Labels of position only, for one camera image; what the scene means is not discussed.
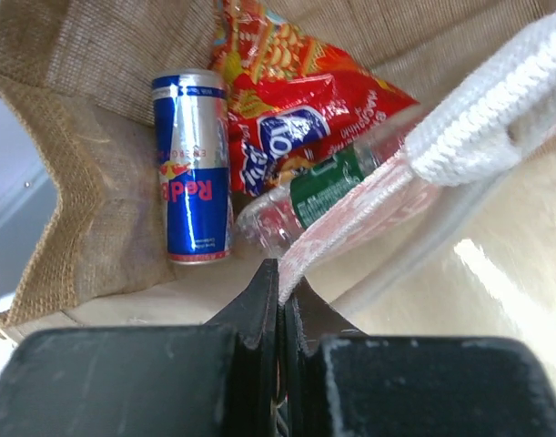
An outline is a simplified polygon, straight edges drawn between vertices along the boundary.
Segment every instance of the blue and silver can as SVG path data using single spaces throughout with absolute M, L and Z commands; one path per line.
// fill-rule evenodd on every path
M 227 97 L 218 74 L 180 69 L 152 82 L 169 258 L 201 264 L 229 255 Z

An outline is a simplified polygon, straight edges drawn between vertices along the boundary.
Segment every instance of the clear plastic bottle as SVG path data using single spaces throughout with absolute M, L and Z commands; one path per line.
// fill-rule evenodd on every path
M 281 258 L 314 221 L 393 156 L 427 111 L 409 107 L 332 157 L 255 199 L 239 214 L 238 239 Z

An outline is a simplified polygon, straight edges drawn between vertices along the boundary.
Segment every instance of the white braided rope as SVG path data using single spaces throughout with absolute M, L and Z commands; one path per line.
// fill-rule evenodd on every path
M 495 179 L 537 148 L 555 123 L 556 15 L 550 15 L 518 33 L 409 133 L 405 152 L 411 169 L 387 189 L 376 189 L 376 175 L 366 178 L 292 245 L 279 264 L 279 303 L 288 300 L 312 263 L 415 175 L 441 186 Z M 336 235 L 322 235 L 320 227 L 349 206 L 353 193 L 361 213 Z

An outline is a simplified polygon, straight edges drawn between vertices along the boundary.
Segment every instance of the chip bag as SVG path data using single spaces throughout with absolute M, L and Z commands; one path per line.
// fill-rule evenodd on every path
M 252 196 L 417 103 L 254 0 L 218 0 L 210 67 L 229 91 L 232 189 Z

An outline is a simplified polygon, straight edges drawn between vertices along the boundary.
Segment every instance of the can lid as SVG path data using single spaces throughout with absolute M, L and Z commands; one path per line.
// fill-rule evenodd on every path
M 155 79 L 166 76 L 212 76 L 221 79 L 221 75 L 215 71 L 206 70 L 204 68 L 171 68 L 158 73 Z

